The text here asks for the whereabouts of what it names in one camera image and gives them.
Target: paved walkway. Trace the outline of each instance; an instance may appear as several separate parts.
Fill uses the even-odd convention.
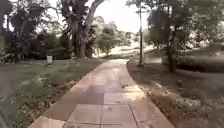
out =
[[[132,80],[126,63],[97,67],[30,128],[174,128]]]

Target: pole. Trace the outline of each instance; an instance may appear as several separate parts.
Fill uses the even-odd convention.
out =
[[[139,17],[140,17],[140,58],[139,58],[139,66],[143,66],[143,37],[142,37],[142,2],[140,2],[140,7],[139,7]]]

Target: grassy slope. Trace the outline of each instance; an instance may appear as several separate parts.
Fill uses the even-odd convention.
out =
[[[60,66],[3,65],[5,66],[4,69],[6,69],[4,71],[2,69],[3,72],[7,72],[11,68],[15,69],[8,76],[0,78],[1,80],[5,79],[6,82],[8,81],[12,90],[17,87],[10,98],[12,104],[4,105],[6,111],[11,111],[10,115],[12,116],[9,119],[10,122],[11,119],[14,121],[13,127],[27,127],[49,108],[50,104],[54,103],[82,76],[100,63],[97,60],[82,60],[75,64],[69,63]]]

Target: bush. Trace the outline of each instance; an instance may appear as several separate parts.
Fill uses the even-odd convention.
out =
[[[174,58],[176,67],[184,70],[209,72],[209,73],[223,73],[224,72],[224,56],[180,56]],[[163,64],[168,64],[167,57],[162,59]]]

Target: stone paving tile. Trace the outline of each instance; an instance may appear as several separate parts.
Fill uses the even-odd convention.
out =
[[[64,121],[53,120],[44,116],[39,117],[29,128],[62,128]]]
[[[43,115],[52,119],[66,121],[75,109],[76,105],[76,102],[57,101]]]
[[[104,93],[99,93],[94,90],[93,86],[90,86],[88,90],[82,93],[79,97],[79,104],[93,104],[93,105],[102,105],[104,102]]]
[[[148,99],[130,104],[139,128],[174,128],[160,110]]]
[[[104,105],[101,124],[135,125],[135,120],[128,105]]]
[[[116,82],[111,82],[108,85],[93,85],[92,88],[93,88],[94,92],[98,92],[98,93],[121,93],[121,92],[123,92],[122,87]]]
[[[121,125],[101,125],[100,128],[138,128],[138,127],[136,125],[121,124]]]
[[[137,122],[159,118],[155,111],[150,109],[148,99],[146,98],[130,104],[130,107]]]
[[[94,124],[77,124],[77,123],[71,123],[67,122],[63,128],[100,128],[100,125],[94,125]]]
[[[138,85],[123,86],[123,92],[142,92]]]
[[[102,105],[78,104],[69,117],[69,122],[100,124]]]
[[[131,104],[137,100],[145,98],[143,92],[133,93],[105,93],[104,104]]]

